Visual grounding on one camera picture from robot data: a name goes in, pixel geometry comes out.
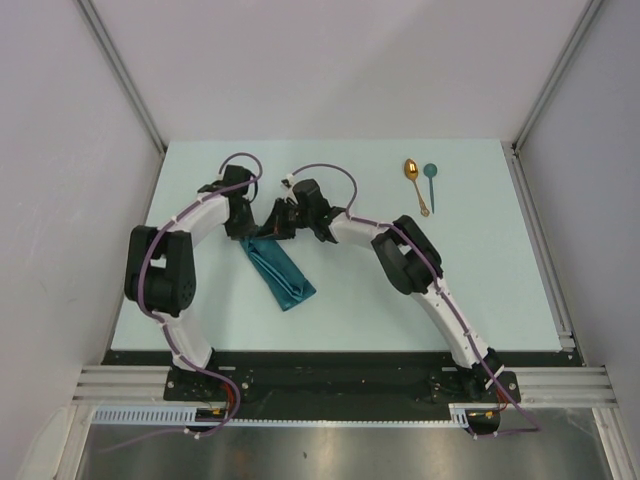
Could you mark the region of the teal satin napkin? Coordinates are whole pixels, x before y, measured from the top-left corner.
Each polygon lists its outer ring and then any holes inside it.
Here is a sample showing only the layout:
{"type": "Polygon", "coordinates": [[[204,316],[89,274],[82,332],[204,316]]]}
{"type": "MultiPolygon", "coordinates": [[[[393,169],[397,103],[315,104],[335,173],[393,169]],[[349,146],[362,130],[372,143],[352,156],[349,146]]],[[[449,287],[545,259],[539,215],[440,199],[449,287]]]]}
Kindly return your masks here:
{"type": "Polygon", "coordinates": [[[240,245],[283,312],[316,294],[315,287],[276,240],[245,238],[240,245]]]}

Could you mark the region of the gold metal spoon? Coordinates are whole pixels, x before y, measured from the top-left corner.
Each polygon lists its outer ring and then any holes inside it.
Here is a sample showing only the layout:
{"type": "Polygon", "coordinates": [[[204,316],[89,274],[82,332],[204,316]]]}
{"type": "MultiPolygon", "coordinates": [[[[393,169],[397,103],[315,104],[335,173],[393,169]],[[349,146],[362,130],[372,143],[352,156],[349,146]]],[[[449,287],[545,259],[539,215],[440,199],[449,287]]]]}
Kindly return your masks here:
{"type": "Polygon", "coordinates": [[[420,208],[420,213],[423,217],[430,216],[430,210],[426,205],[424,197],[418,186],[419,169],[417,163],[412,158],[407,158],[403,165],[403,172],[405,177],[412,183],[420,208]]]}

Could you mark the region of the teal plastic spoon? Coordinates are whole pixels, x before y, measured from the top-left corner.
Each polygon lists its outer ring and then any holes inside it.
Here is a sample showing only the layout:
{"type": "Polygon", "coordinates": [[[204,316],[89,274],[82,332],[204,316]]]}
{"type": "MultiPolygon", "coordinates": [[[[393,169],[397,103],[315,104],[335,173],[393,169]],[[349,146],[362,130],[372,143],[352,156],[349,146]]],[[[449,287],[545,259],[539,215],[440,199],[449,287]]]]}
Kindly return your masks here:
{"type": "Polygon", "coordinates": [[[437,176],[438,168],[434,163],[427,163],[423,168],[423,172],[428,179],[431,212],[434,213],[435,212],[434,178],[437,176]]]}

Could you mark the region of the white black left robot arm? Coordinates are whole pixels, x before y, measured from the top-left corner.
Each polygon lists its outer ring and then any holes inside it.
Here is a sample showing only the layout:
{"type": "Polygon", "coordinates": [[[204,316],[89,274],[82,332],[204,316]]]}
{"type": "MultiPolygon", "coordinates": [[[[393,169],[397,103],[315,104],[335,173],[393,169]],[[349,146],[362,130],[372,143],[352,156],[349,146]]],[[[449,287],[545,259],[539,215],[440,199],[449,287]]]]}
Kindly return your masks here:
{"type": "Polygon", "coordinates": [[[216,181],[201,187],[195,199],[164,225],[139,225],[130,234],[125,296],[157,324],[173,365],[189,371],[187,389],[202,400],[214,397],[221,383],[230,403],[237,402],[240,393],[232,380],[207,366],[214,349],[190,311],[197,288],[194,250],[218,227],[248,224],[246,195],[260,176],[227,164],[216,181]]]}

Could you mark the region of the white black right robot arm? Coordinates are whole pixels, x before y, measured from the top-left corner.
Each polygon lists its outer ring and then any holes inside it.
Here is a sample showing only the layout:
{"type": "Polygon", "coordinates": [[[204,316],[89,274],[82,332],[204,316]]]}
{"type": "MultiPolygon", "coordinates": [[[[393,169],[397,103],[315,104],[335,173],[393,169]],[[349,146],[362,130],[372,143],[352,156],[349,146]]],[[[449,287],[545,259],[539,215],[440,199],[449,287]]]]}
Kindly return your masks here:
{"type": "Polygon", "coordinates": [[[444,277],[440,254],[411,217],[387,223],[354,216],[347,207],[332,206],[310,179],[288,186],[287,196],[274,202],[258,235],[285,240],[302,229],[311,230],[321,242],[372,250],[390,284],[421,306],[446,341],[462,372],[463,393],[484,401],[495,391],[504,392],[504,363],[462,313],[444,277]]]}

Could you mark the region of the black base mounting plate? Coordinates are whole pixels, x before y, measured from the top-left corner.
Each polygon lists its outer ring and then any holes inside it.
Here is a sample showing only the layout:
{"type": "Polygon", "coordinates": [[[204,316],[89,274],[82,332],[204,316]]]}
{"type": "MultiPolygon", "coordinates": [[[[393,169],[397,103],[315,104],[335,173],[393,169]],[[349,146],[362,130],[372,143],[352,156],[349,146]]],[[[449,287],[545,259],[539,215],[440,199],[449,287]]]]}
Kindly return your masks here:
{"type": "Polygon", "coordinates": [[[571,352],[503,352],[505,388],[485,387],[475,373],[454,365],[448,353],[257,353],[218,352],[208,368],[230,381],[173,366],[162,351],[109,351],[105,366],[167,368],[161,397],[171,403],[195,402],[199,409],[188,432],[213,429],[233,406],[234,418],[256,423],[411,422],[448,420],[453,403],[483,407],[486,428],[499,425],[500,409],[520,400],[522,369],[579,368],[571,352]]]}

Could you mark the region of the aluminium front frame rail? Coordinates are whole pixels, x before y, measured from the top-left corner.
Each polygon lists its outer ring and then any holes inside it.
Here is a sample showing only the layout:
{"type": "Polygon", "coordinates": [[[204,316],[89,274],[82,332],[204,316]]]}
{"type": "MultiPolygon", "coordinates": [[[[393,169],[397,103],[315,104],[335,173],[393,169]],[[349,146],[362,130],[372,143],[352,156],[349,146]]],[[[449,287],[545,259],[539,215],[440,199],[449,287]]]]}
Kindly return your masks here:
{"type": "MultiPolygon", "coordinates": [[[[85,366],[74,404],[166,405],[165,366],[85,366]]],[[[618,402],[603,367],[526,367],[514,370],[521,405],[532,408],[615,408],[618,402]]]]}

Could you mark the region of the left aluminium corner post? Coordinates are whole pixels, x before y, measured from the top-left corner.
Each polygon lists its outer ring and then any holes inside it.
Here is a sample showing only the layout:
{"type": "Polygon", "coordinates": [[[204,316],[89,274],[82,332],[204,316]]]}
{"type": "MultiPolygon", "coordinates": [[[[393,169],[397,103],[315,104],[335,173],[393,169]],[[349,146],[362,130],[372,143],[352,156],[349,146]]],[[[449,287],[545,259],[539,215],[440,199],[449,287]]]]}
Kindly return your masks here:
{"type": "Polygon", "coordinates": [[[75,0],[74,5],[93,36],[99,51],[103,55],[107,66],[114,75],[146,136],[160,158],[163,159],[168,146],[162,139],[156,122],[95,3],[90,0],[75,0]]]}

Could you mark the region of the aluminium corner post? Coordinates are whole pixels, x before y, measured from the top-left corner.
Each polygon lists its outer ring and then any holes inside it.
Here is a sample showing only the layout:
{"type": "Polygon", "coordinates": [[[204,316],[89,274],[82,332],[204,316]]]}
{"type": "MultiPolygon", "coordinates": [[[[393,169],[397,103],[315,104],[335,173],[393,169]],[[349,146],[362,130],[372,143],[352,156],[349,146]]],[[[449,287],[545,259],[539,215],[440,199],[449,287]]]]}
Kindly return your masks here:
{"type": "Polygon", "coordinates": [[[95,3],[90,0],[75,0],[74,5],[93,36],[99,51],[103,55],[107,66],[114,75],[146,136],[160,158],[163,159],[168,146],[162,139],[156,122],[95,3]]]}
{"type": "Polygon", "coordinates": [[[607,4],[608,1],[605,0],[589,0],[586,2],[566,42],[561,48],[550,73],[547,75],[541,90],[537,94],[514,139],[511,141],[511,149],[516,155],[521,152],[526,144],[532,130],[539,122],[545,109],[555,95],[556,90],[560,87],[579,50],[586,41],[592,27],[595,25],[598,16],[607,4]]]}

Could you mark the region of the right aluminium side rail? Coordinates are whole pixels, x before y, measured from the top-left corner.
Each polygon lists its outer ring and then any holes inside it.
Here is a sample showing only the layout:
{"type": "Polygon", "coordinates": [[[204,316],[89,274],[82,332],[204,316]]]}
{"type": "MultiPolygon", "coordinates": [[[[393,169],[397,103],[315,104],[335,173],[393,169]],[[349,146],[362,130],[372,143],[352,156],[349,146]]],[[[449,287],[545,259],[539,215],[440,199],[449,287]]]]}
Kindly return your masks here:
{"type": "Polygon", "coordinates": [[[563,351],[575,350],[578,345],[571,317],[553,260],[551,258],[549,246],[543,232],[534,199],[525,177],[522,162],[510,143],[502,142],[501,146],[516,191],[516,196],[520,204],[530,242],[532,244],[545,294],[551,309],[556,331],[558,333],[561,349],[563,351]]]}

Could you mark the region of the right aluminium corner post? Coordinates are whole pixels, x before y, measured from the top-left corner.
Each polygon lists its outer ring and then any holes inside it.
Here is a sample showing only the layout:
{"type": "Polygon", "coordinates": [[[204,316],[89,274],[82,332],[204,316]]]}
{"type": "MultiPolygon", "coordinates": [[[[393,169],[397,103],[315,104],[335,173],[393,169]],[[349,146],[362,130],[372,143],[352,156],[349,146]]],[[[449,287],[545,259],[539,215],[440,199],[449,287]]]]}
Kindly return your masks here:
{"type": "Polygon", "coordinates": [[[511,149],[516,155],[521,152],[526,144],[532,130],[539,122],[545,109],[555,95],[556,90],[560,87],[579,50],[586,41],[592,27],[595,25],[598,16],[607,4],[608,1],[605,0],[589,0],[586,2],[566,42],[561,48],[550,73],[547,75],[541,90],[537,94],[514,139],[511,141],[511,149]]]}

